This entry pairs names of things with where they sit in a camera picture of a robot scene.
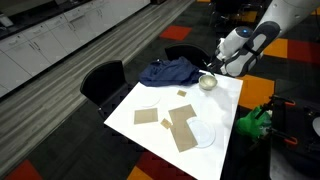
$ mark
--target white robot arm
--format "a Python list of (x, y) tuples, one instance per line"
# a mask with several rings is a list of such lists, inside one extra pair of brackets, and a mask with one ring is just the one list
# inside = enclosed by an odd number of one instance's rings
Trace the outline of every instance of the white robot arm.
[(237, 27), (225, 39), (220, 39), (216, 58), (210, 66), (224, 75), (244, 76), (272, 41), (319, 6), (320, 0), (273, 0), (254, 31)]

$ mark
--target black chair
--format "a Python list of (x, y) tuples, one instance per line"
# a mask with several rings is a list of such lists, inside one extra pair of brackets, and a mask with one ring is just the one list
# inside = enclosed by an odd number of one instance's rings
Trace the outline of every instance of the black chair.
[(106, 119), (133, 87), (126, 82), (121, 61), (109, 61), (92, 69), (84, 78), (80, 92), (99, 106)]
[(225, 24), (230, 19), (230, 15), (236, 14), (242, 18), (246, 9), (258, 8), (259, 11), (264, 2), (265, 0), (211, 0), (212, 12), (209, 26), (213, 19), (215, 19), (215, 26), (217, 26), (221, 23)]
[(193, 65), (202, 70), (207, 70), (206, 64), (209, 64), (210, 62), (209, 54), (202, 48), (192, 44), (174, 44), (166, 47), (165, 52), (168, 60), (172, 61), (183, 56), (187, 58)]

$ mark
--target chair backrest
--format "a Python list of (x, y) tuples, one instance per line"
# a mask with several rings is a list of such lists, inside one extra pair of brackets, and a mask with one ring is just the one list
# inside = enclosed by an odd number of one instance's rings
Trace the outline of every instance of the chair backrest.
[(101, 106), (108, 98), (127, 84), (121, 61), (109, 61), (92, 69), (84, 78), (80, 92)]
[(192, 44), (174, 44), (165, 48), (168, 60), (175, 60), (181, 56), (187, 58), (193, 65), (202, 70), (207, 70), (206, 63), (209, 63), (210, 56), (202, 48)]

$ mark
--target blue cloth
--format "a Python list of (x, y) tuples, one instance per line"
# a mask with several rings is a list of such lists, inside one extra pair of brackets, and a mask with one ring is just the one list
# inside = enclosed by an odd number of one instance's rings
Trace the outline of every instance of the blue cloth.
[(177, 60), (152, 62), (141, 74), (140, 82), (145, 86), (160, 87), (169, 85), (188, 86), (198, 83), (203, 73), (185, 57)]

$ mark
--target white table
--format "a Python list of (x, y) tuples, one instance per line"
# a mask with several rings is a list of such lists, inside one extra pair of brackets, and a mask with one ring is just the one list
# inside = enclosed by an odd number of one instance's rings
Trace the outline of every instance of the white table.
[[(220, 179), (242, 80), (221, 75), (216, 78), (218, 84), (212, 91), (204, 91), (198, 84), (152, 88), (138, 83), (104, 123), (197, 179)], [(178, 96), (178, 90), (187, 95)], [(161, 96), (159, 103), (149, 107), (158, 108), (159, 121), (134, 125), (134, 111), (148, 109), (141, 107), (139, 102), (152, 94)], [(160, 122), (163, 118), (171, 121), (168, 110), (188, 104), (199, 119), (215, 129), (216, 137), (207, 148), (192, 148), (180, 153), (171, 131)]]

